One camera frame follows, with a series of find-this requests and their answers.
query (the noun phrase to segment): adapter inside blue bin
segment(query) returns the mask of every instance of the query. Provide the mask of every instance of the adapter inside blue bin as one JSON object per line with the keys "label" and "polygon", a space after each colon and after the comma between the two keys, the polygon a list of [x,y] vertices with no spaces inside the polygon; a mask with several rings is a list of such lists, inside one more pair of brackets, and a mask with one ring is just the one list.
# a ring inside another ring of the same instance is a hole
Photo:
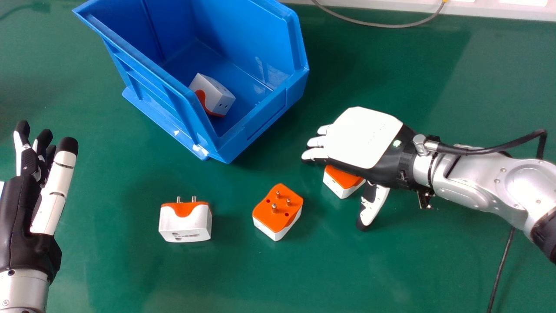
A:
{"label": "adapter inside blue bin", "polygon": [[[124,97],[201,159],[231,162],[305,88],[299,20],[275,0],[90,0],[74,12],[103,38]],[[187,88],[197,73],[235,95],[225,117]]]}

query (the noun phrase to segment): screw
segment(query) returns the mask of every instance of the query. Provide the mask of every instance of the screw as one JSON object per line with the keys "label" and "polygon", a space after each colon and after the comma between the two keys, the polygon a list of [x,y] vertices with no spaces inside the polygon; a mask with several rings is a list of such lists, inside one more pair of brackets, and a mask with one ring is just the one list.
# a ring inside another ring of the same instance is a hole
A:
{"label": "screw", "polygon": [[421,157],[426,157],[429,155],[429,151],[425,148],[426,137],[423,134],[415,135],[413,137],[413,145],[417,149],[417,153]]}

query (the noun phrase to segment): orange and white plug adapter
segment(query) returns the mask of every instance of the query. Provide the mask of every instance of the orange and white plug adapter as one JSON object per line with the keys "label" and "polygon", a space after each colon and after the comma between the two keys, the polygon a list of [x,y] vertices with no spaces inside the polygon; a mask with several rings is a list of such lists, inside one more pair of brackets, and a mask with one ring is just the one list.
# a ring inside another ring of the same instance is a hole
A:
{"label": "orange and white plug adapter", "polygon": [[332,165],[324,168],[322,182],[334,192],[338,198],[345,199],[365,183],[365,179],[339,170]]}
{"label": "orange and white plug adapter", "polygon": [[284,184],[270,189],[253,210],[253,224],[272,240],[278,241],[301,216],[303,198]]}
{"label": "orange and white plug adapter", "polygon": [[209,240],[212,231],[212,212],[208,202],[165,203],[160,208],[158,231],[167,242],[197,242]]}

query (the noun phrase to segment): blue container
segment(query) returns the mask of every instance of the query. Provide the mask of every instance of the blue container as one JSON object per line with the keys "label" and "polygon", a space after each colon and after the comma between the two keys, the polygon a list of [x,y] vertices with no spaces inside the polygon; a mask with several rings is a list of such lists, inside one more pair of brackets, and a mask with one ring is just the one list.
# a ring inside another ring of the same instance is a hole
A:
{"label": "blue container", "polygon": [[[202,160],[232,162],[303,94],[299,19],[275,0],[90,0],[73,12],[102,37],[123,96]],[[224,118],[187,88],[197,73],[236,96]]]}

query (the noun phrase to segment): robotic arm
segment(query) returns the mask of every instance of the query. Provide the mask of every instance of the robotic arm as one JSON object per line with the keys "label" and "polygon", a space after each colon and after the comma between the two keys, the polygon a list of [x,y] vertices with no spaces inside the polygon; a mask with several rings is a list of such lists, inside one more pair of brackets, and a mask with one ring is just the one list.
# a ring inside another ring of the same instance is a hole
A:
{"label": "robotic arm", "polygon": [[0,312],[43,313],[48,288],[60,269],[62,251],[54,231],[62,214],[78,144],[50,145],[43,130],[33,145],[26,121],[13,133],[16,176],[0,184]]}
{"label": "robotic arm", "polygon": [[[413,190],[421,208],[430,209],[436,194],[501,216],[556,263],[556,166],[541,160],[544,130],[493,148],[448,146],[391,115],[352,107],[317,133],[301,156],[304,162],[332,164],[368,180],[356,223],[360,230],[371,225],[390,188]],[[537,159],[503,152],[537,136]]]}

